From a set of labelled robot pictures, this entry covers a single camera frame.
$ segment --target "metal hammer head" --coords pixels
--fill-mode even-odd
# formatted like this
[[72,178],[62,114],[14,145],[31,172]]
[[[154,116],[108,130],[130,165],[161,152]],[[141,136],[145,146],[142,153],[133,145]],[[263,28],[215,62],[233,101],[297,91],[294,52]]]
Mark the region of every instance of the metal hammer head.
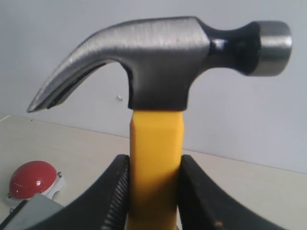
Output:
[[129,78],[129,108],[185,110],[193,81],[210,68],[274,76],[285,68],[292,38],[283,22],[219,31],[196,17],[130,21],[100,30],[54,70],[28,108],[61,104],[95,70],[119,62]]

